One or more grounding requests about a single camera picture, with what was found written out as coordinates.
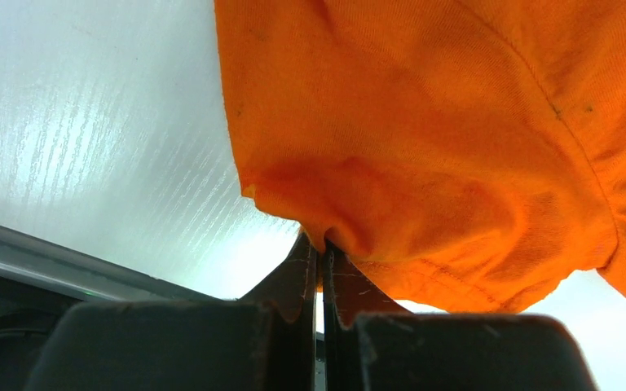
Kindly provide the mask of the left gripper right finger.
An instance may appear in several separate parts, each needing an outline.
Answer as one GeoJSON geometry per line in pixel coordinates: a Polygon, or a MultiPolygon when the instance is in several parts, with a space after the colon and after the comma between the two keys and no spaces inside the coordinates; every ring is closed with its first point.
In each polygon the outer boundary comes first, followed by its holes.
{"type": "Polygon", "coordinates": [[[593,390],[579,346],[539,315],[414,314],[334,245],[320,260],[330,390],[593,390]]]}

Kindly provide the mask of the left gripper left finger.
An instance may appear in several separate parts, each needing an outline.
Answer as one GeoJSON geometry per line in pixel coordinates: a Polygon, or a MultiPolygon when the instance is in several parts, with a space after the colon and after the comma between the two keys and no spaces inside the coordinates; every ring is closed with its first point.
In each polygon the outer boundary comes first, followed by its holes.
{"type": "Polygon", "coordinates": [[[312,390],[317,254],[301,235],[237,301],[74,306],[28,390],[312,390]]]}

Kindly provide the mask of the orange t shirt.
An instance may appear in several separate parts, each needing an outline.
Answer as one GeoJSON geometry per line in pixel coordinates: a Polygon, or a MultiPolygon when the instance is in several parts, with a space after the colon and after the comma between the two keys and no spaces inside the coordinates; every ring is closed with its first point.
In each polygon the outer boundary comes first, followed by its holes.
{"type": "Polygon", "coordinates": [[[395,299],[626,298],[626,1],[217,1],[242,194],[395,299]]]}

